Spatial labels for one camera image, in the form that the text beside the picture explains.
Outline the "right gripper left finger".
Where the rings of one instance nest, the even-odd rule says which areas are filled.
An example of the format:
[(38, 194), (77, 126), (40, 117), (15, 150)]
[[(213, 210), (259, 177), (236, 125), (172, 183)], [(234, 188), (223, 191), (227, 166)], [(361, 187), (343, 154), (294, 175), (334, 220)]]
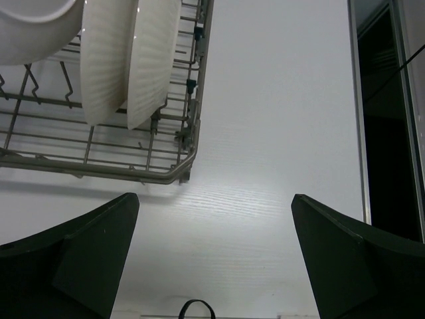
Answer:
[(1, 245), (2, 318), (109, 318), (139, 213), (125, 193)]

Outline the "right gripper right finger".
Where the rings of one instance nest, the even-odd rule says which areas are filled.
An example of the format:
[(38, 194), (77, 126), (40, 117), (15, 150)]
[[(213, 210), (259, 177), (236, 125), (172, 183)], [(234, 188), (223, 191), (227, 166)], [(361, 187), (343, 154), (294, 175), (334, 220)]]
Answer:
[(291, 208), (320, 318), (424, 317), (424, 244), (304, 194)]

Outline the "floral plate brown rim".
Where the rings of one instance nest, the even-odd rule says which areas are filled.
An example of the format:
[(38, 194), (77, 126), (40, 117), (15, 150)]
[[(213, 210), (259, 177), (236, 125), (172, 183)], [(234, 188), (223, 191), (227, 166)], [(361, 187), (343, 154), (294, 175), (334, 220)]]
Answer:
[(104, 123), (127, 100), (137, 1), (84, 2), (80, 89), (85, 121)]
[(139, 1), (127, 90), (127, 128), (148, 120), (167, 101), (182, 2)]

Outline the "white plate orange sunburst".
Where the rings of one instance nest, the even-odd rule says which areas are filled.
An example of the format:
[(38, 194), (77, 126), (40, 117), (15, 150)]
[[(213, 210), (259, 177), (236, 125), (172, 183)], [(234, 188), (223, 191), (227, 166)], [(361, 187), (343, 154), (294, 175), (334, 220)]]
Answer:
[(29, 64), (49, 57), (77, 36), (83, 1), (2, 1), (1, 64)]

